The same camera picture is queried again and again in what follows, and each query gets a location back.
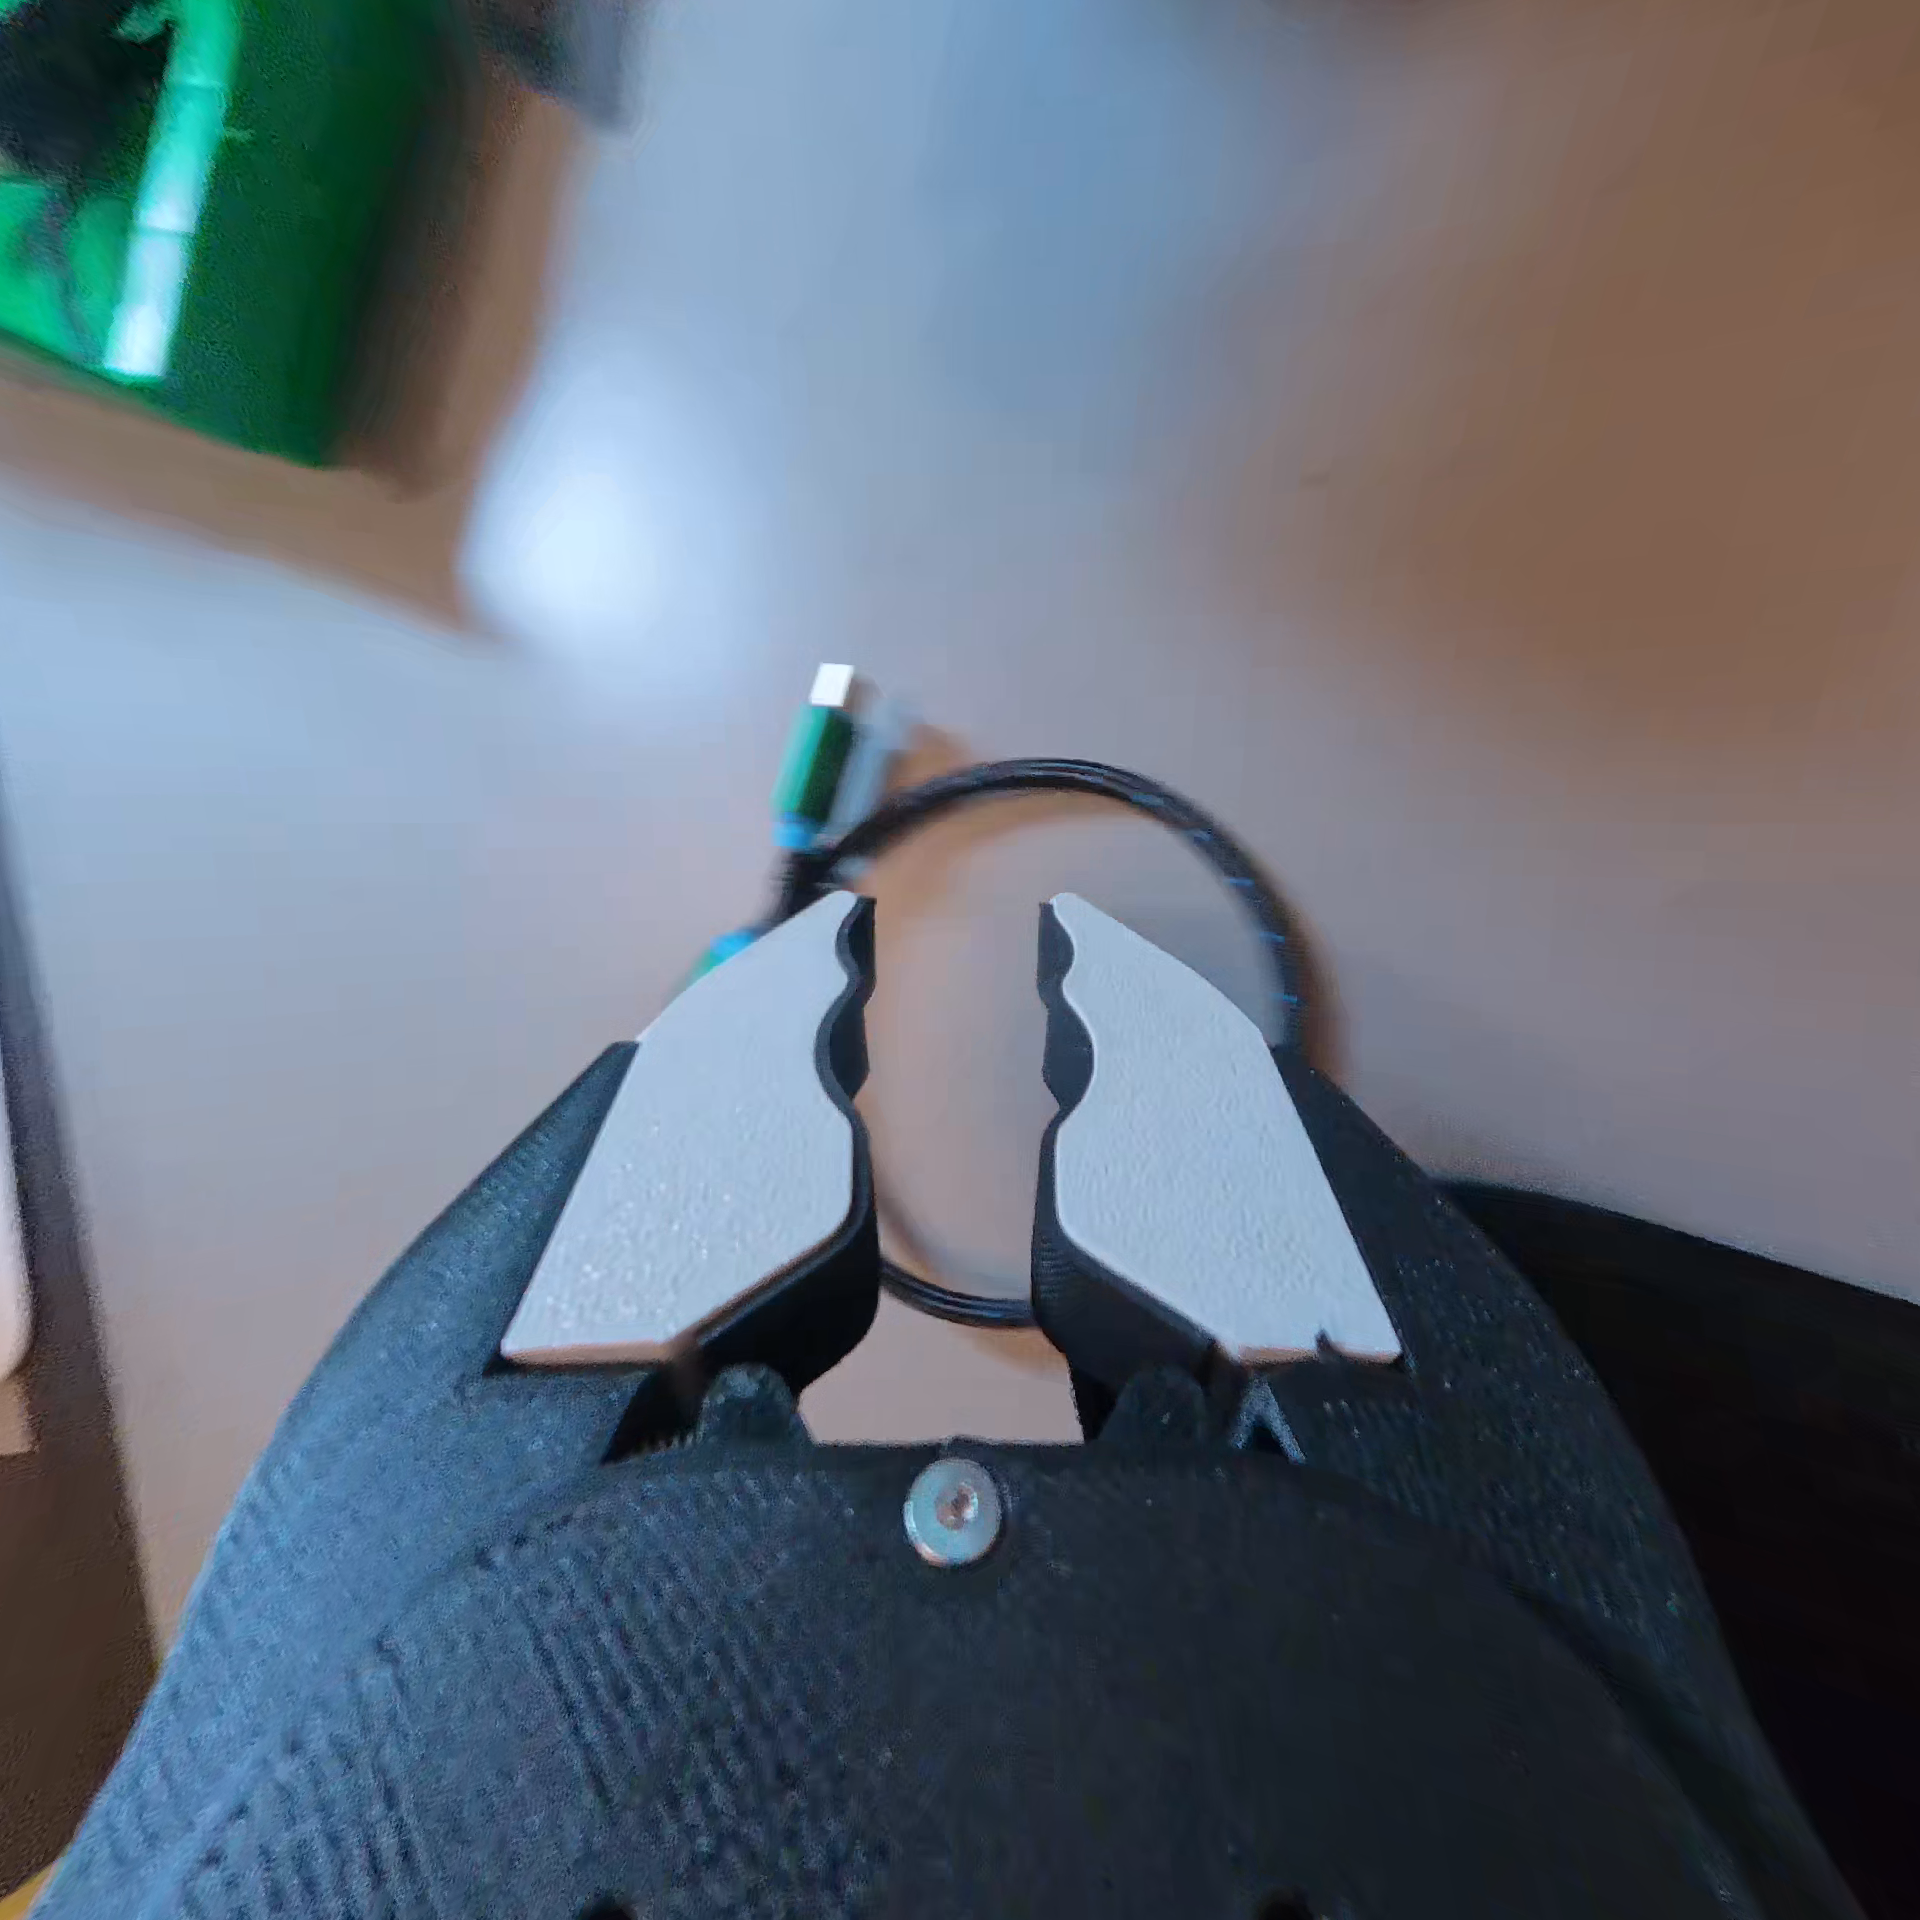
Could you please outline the thin black cable green plugs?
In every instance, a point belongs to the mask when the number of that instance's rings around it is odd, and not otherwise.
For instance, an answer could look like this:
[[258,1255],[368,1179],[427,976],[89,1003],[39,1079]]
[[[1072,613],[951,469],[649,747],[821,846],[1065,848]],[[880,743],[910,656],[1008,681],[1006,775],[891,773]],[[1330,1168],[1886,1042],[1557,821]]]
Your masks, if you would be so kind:
[[[802,720],[789,738],[782,775],[775,782],[775,848],[782,855],[775,896],[750,930],[736,935],[731,944],[711,955],[713,962],[729,960],[763,933],[795,919],[798,912],[827,894],[853,894],[846,887],[853,869],[864,869],[880,853],[946,811],[994,795],[1077,793],[1138,809],[1157,825],[1177,832],[1198,848],[1198,855],[1234,894],[1259,937],[1269,976],[1269,999],[1275,1015],[1273,1035],[1266,1035],[1259,1022],[1255,1022],[1264,1033],[1264,1042],[1275,1051],[1278,1063],[1285,1051],[1294,1051],[1301,1045],[1305,1033],[1305,997],[1289,912],[1278,889],[1259,873],[1246,846],[1227,827],[1163,784],[1081,759],[978,763],[958,775],[898,791],[889,800],[869,795],[866,807],[846,811],[843,795],[857,786],[857,775],[866,773],[871,743],[878,734],[866,704],[855,695],[855,683],[855,670],[837,663],[827,663],[816,674]],[[878,1218],[873,1166],[871,1193],[873,1216]],[[871,1248],[880,1296],[882,1289],[894,1289],[901,1282],[903,1271],[882,1257],[880,1225],[873,1227],[873,1234]],[[962,1323],[978,1321],[1045,1330],[1038,1319],[1033,1291],[1035,1227],[1031,1241],[1026,1305],[965,1296],[933,1285],[912,1287],[912,1305]],[[789,1305],[775,1310],[766,1321],[754,1321],[747,1335],[722,1349],[727,1365],[706,1365],[702,1360],[686,1365],[718,1371],[736,1362],[757,1362],[777,1369],[782,1378],[800,1387],[846,1358],[866,1335],[869,1326],[855,1319],[850,1287],[837,1287],[823,1301],[821,1312],[805,1312],[802,1307]]]

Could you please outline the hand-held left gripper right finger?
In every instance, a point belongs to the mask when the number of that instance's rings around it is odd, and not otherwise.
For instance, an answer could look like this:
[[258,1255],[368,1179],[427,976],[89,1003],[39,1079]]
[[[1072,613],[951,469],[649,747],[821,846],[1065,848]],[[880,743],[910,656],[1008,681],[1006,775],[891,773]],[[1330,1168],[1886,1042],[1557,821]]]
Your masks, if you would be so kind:
[[1360,1241],[1264,1033],[1090,901],[1042,907],[1033,1291],[1086,1374],[1401,1360]]

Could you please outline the black mesh wrist rest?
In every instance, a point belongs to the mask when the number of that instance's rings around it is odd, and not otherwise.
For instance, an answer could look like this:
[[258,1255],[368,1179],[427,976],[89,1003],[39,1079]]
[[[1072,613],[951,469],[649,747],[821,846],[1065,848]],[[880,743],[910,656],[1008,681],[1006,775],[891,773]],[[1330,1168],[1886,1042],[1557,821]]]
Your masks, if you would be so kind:
[[1541,1191],[1445,1193],[1623,1413],[1861,1909],[1915,1918],[1918,1307]]

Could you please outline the green plastic bin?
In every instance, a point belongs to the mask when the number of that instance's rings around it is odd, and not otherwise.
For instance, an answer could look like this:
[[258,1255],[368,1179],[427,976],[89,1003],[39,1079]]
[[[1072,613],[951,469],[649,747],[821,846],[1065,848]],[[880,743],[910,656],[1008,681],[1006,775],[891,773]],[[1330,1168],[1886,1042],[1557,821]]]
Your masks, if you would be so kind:
[[331,464],[455,7],[5,5],[2,30],[5,366]]

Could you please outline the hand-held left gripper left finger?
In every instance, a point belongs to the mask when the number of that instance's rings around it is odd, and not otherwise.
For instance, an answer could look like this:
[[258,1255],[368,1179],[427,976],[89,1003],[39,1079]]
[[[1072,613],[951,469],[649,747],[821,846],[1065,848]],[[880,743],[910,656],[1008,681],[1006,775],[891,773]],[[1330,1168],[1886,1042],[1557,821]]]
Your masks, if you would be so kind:
[[873,901],[827,894],[649,1022],[498,1344],[523,1369],[727,1365],[779,1307],[878,1301],[855,1099]]

